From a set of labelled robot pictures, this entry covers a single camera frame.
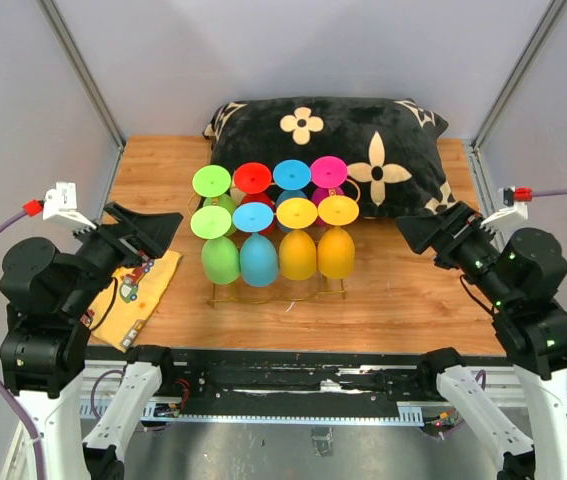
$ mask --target yellow cloth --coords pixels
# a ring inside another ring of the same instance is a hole
[[[150,260],[137,268],[119,268],[116,300],[105,321],[93,335],[125,352],[159,304],[183,256],[168,251],[158,260]],[[103,290],[92,302],[88,313],[98,325],[112,301],[115,283]]]

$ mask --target red connector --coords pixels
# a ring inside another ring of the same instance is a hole
[[[23,210],[30,217],[34,217],[43,211],[43,202],[40,200],[30,200],[23,205]]]
[[[514,201],[515,202],[531,202],[532,201],[532,189],[529,187],[518,187],[514,190]]]

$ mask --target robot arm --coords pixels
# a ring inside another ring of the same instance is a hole
[[[511,424],[480,389],[456,386],[473,384],[461,361],[437,365],[426,358],[422,368],[429,372],[430,388],[459,410],[502,467],[499,480],[532,478],[535,471],[539,480],[565,480],[567,312],[554,295],[567,273],[567,262],[558,241],[535,228],[517,230],[502,252],[491,245],[495,229],[511,227],[527,216],[515,195],[508,209],[488,219],[460,202],[433,217],[399,218],[397,225],[415,253],[433,247],[435,265],[462,270],[494,306],[496,337],[514,364],[529,406],[536,439],[533,453],[529,439],[514,439]]]
[[[174,388],[170,349],[136,347],[112,406],[83,445],[79,402],[90,330],[81,318],[117,268],[162,257],[183,218],[137,214],[115,203],[105,211],[116,223],[90,222],[76,211],[73,184],[58,183],[46,194],[44,217],[70,228],[83,245],[66,254],[45,238],[28,238],[3,258],[4,384],[38,427],[46,477],[54,480],[121,478],[143,407],[157,390]]]

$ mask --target metal bar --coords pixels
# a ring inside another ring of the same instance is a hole
[[[109,132],[112,140],[116,145],[122,150],[125,147],[125,137],[121,133],[121,129],[116,124],[114,117],[110,113],[110,110],[107,108],[105,100],[101,95],[92,75],[90,74],[81,53],[79,52],[78,47],[76,46],[76,42],[72,38],[70,31],[63,20],[63,16],[59,8],[57,7],[54,0],[36,0],[43,11],[43,15],[47,19],[52,28],[52,31],[56,35],[57,40],[61,44],[61,48],[65,52],[72,68],[76,75],[78,76],[83,88],[85,88],[85,92],[89,97],[92,105],[96,109],[103,125]]]
[[[494,192],[494,185],[489,178],[489,173],[483,168],[483,159],[480,150],[473,148],[467,141],[463,142],[463,146],[470,167],[472,183],[474,183],[474,189],[476,190],[476,196],[479,201],[479,210],[487,217],[499,209],[497,205],[500,205],[501,202],[495,198],[497,195]],[[497,232],[494,237],[494,244],[499,249],[503,249],[505,246],[505,237],[502,232]]]
[[[103,191],[103,197],[98,205],[97,215],[101,215],[103,212],[103,208],[107,204],[108,200],[110,199],[110,193],[112,192],[112,188],[114,187],[114,182],[116,180],[116,174],[119,171],[119,167],[121,166],[121,158],[123,157],[123,147],[119,147],[118,153],[116,155],[116,161],[114,163],[114,168],[110,172],[110,176],[107,179],[107,185],[105,186],[105,190]]]
[[[103,415],[112,402],[111,399],[95,400],[94,406]],[[294,417],[281,415],[190,415],[183,413],[177,417],[161,417],[155,415],[154,401],[150,401],[143,415],[139,418],[144,422],[166,423],[267,423],[295,425],[369,425],[393,427],[422,427],[423,413],[420,406],[399,406],[398,417]],[[89,399],[82,399],[79,414],[84,420],[94,420]]]
[[[490,112],[483,121],[483,125],[479,128],[476,138],[474,139],[474,142],[472,142],[473,147],[480,148],[485,144],[501,117],[501,114],[505,110],[505,107],[512,98],[512,95],[523,80],[525,74],[530,69],[532,62],[538,55],[541,47],[545,44],[550,32],[566,8],[567,0],[552,0],[550,2],[547,10],[541,18],[541,21],[537,25],[536,30],[523,50],[523,53],[516,62],[514,70],[512,70],[512,73],[505,82],[505,86],[496,98],[494,105],[492,105]]]
[[[92,387],[94,386],[94,382],[97,378],[99,378],[103,373],[108,370],[123,370],[126,363],[123,361],[100,361],[100,360],[88,360],[85,362],[85,370],[83,371],[83,385],[81,389],[81,405],[82,410],[81,414],[84,418],[87,418],[91,415],[91,410],[89,408],[89,402],[92,392]],[[185,364],[176,362],[175,365],[177,366],[184,366]],[[348,369],[343,368],[341,373],[343,374],[356,374],[357,372],[364,374],[364,372],[370,372],[378,369],[388,369],[388,368],[406,368],[404,365],[365,365],[364,367],[359,367],[357,369]],[[472,375],[476,375],[479,370],[485,370],[487,372],[487,385],[485,388],[485,392],[487,393],[488,397],[492,399],[492,401],[499,407],[499,408],[523,408],[526,406],[525,403],[525,396],[523,394],[523,389],[521,388],[520,382],[516,374],[514,373],[514,368],[511,366],[492,366],[492,365],[473,365],[470,367],[472,371]],[[118,389],[120,384],[120,376],[119,375],[111,375],[109,377],[104,378],[100,384],[98,385],[96,392],[95,392],[95,405],[97,409],[106,408],[111,400],[111,396],[113,393]],[[255,394],[264,395],[260,390],[254,390]],[[338,395],[338,393],[329,393],[326,392],[326,401],[329,401],[330,395]],[[149,406],[153,406],[156,403],[179,403],[180,398],[178,397],[153,397],[150,399]],[[401,407],[447,407],[449,403],[445,400],[440,401],[420,401],[416,399],[412,400],[405,400],[397,402],[399,407],[399,412],[401,412]],[[209,418],[218,418],[219,415],[198,415],[199,418],[202,417],[209,417]],[[241,415],[223,415],[223,417],[241,417]],[[281,416],[279,420],[283,420],[284,422],[289,420],[290,418],[295,417],[287,417]],[[349,418],[347,415],[340,417],[342,419]]]

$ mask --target black pillow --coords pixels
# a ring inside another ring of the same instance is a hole
[[[247,162],[273,170],[290,158],[342,158],[361,189],[361,216],[398,217],[454,203],[436,148],[447,126],[411,99],[296,97],[223,105],[203,135],[212,139],[211,162],[232,174]],[[351,184],[342,188],[356,197]]]

